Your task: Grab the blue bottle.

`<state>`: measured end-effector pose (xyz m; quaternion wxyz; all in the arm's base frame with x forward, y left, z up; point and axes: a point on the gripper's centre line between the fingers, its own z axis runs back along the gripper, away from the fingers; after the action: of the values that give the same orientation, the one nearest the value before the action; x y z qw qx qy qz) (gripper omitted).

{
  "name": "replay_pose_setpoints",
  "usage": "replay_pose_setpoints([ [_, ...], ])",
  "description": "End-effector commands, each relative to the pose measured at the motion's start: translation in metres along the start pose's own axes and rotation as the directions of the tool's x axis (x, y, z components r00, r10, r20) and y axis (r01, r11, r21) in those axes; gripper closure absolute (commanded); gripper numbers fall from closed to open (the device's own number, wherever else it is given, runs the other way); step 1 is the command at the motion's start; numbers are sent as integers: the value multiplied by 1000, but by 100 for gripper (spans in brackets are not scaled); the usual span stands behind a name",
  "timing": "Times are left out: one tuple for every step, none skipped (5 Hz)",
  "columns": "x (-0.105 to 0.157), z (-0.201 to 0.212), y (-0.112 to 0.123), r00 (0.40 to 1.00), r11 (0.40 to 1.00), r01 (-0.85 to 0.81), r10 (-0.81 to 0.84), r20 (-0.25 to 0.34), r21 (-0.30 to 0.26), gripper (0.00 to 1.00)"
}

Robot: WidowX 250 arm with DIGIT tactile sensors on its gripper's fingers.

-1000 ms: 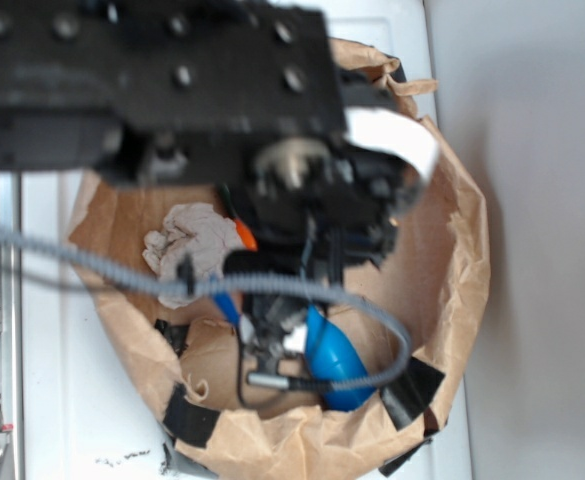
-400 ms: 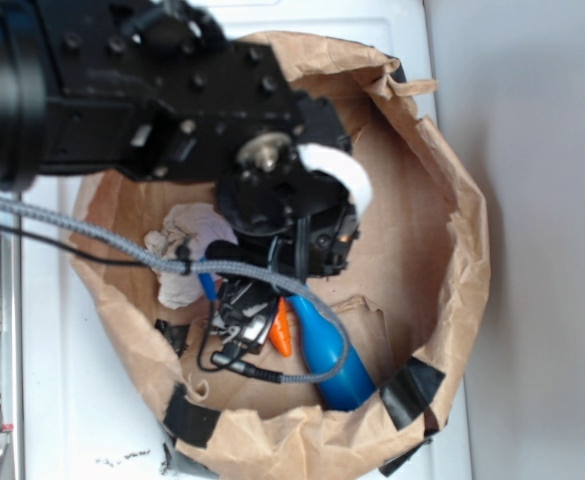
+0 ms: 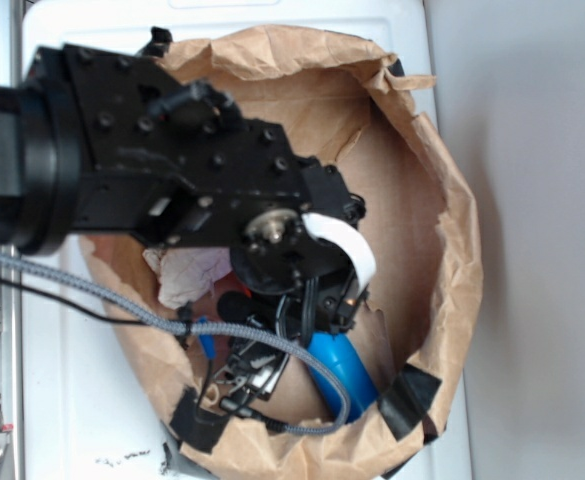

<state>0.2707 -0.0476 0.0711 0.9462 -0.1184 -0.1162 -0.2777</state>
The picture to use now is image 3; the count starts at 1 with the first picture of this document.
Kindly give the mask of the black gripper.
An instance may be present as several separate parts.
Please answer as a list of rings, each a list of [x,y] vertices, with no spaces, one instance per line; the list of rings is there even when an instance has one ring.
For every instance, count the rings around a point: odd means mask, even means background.
[[[217,311],[227,323],[263,329],[308,351],[313,335],[321,332],[316,326],[317,314],[309,304],[317,296],[314,283],[302,295],[285,294],[278,300],[256,293],[248,298],[242,292],[228,291],[220,297]],[[285,352],[242,338],[229,340],[226,364],[214,374],[214,382],[228,387],[223,405],[310,395],[317,397],[315,404],[340,403],[335,388],[316,369]]]

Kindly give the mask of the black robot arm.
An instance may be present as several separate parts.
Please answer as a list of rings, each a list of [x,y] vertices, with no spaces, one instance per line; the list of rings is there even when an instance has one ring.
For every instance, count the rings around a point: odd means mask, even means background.
[[[368,277],[313,220],[355,232],[365,204],[282,126],[153,60],[42,47],[0,87],[0,244],[48,254],[71,233],[148,247],[225,247],[267,304],[299,299],[303,334],[348,331]]]

